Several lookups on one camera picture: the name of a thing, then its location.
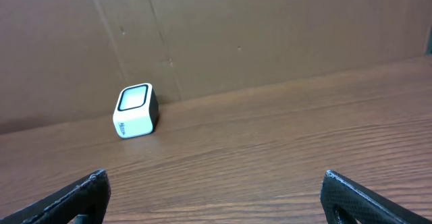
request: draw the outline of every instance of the brown surface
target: brown surface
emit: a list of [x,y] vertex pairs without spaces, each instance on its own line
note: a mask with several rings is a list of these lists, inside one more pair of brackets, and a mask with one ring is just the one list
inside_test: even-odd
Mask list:
[[164,105],[129,140],[110,116],[2,135],[0,216],[103,167],[107,223],[324,223],[327,169],[432,218],[431,62]]
[[431,3],[0,0],[0,133],[419,56]]

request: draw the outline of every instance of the white cube device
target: white cube device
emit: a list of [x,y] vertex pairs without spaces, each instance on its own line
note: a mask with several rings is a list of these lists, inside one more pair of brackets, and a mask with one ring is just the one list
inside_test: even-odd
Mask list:
[[117,134],[131,138],[150,134],[159,118],[159,105],[150,83],[122,90],[115,106],[113,122]]

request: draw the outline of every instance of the wooden table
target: wooden table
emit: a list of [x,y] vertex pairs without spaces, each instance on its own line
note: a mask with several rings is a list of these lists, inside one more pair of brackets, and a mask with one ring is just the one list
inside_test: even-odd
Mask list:
[[432,58],[164,105],[120,140],[111,116],[0,136],[0,217],[98,168],[106,223],[325,223],[328,169],[432,219]]

